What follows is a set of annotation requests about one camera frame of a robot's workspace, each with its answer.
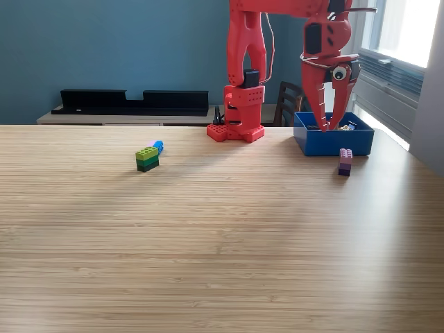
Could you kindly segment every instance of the small black object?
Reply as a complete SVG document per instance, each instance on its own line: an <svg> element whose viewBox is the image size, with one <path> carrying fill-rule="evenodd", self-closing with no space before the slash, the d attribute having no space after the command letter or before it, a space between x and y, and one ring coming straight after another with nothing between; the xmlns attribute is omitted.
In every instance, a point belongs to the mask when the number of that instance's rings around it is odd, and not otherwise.
<svg viewBox="0 0 444 333"><path fill-rule="evenodd" d="M126 90L66 89L60 92L63 108L52 114L130 116L208 115L208 92L145 91L144 99L126 99Z"/></svg>
<svg viewBox="0 0 444 333"><path fill-rule="evenodd" d="M221 116L221 109L219 107L219 105L216 105L215 109L214 109L214 120L213 120L213 124L214 125L223 125L223 118L225 115Z"/></svg>
<svg viewBox="0 0 444 333"><path fill-rule="evenodd" d="M350 80L354 80L358 78L359 73L361 73L361 64L359 60L353 60L350 62L350 68L352 69L352 73L350 75Z"/></svg>
<svg viewBox="0 0 444 333"><path fill-rule="evenodd" d="M320 130L317 125L307 125L307 130Z"/></svg>
<svg viewBox="0 0 444 333"><path fill-rule="evenodd" d="M328 4L328 12L341 14L344 11L345 11L345 0L330 0L330 3Z"/></svg>
<svg viewBox="0 0 444 333"><path fill-rule="evenodd" d="M358 129L358 125L356 124L356 123L354 123L354 122L352 122L352 121L348 121L348 124L349 125L353 125L353 127L355 128L355 130L357 130Z"/></svg>
<svg viewBox="0 0 444 333"><path fill-rule="evenodd" d="M319 23L309 24L305 28L305 51L309 54L322 51L322 26Z"/></svg>
<svg viewBox="0 0 444 333"><path fill-rule="evenodd" d="M256 69L244 70L244 83L240 86L242 89L254 88L259 85L259 71Z"/></svg>

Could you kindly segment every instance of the pink lego brick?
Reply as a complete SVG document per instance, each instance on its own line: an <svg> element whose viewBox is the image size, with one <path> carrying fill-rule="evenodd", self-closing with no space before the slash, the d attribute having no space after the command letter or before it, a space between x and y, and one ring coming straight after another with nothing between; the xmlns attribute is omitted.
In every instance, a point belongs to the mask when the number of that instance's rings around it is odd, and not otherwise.
<svg viewBox="0 0 444 333"><path fill-rule="evenodd" d="M353 153L350 149L342 148L339 151L339 164L349 164L352 165L353 162Z"/></svg>

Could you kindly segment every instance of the white wall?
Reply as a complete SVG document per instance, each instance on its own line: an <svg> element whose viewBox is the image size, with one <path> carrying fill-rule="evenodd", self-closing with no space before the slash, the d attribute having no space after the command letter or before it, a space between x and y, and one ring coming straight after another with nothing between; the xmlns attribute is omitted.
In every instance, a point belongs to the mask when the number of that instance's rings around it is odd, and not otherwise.
<svg viewBox="0 0 444 333"><path fill-rule="evenodd" d="M410 152L444 177L444 1L416 111Z"/></svg>

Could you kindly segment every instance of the light green lego brick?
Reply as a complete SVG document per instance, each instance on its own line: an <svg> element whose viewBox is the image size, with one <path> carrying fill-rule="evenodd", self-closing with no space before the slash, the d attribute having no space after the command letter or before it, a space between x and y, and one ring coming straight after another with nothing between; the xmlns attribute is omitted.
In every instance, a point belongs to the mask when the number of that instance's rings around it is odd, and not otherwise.
<svg viewBox="0 0 444 333"><path fill-rule="evenodd" d="M141 151L138 151L136 153L136 159L144 161L147 160L148 158L152 158L154 156L158 156L159 155L159 149L155 148L155 147L148 147L145 149L142 149Z"/></svg>

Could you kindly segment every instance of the purple lego brick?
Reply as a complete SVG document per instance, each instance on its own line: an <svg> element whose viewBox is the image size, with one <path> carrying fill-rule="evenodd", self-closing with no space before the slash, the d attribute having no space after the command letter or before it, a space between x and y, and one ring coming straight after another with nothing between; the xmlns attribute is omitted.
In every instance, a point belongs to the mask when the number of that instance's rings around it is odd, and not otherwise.
<svg viewBox="0 0 444 333"><path fill-rule="evenodd" d="M344 149L342 148L339 151L339 163L341 164L352 164L353 161L353 153L350 149Z"/></svg>
<svg viewBox="0 0 444 333"><path fill-rule="evenodd" d="M339 169L338 173L339 173L340 176L350 177L350 170L341 170L341 169Z"/></svg>
<svg viewBox="0 0 444 333"><path fill-rule="evenodd" d="M351 164L339 163L338 169L339 170L348 170L348 171L350 171L352 169L352 165Z"/></svg>

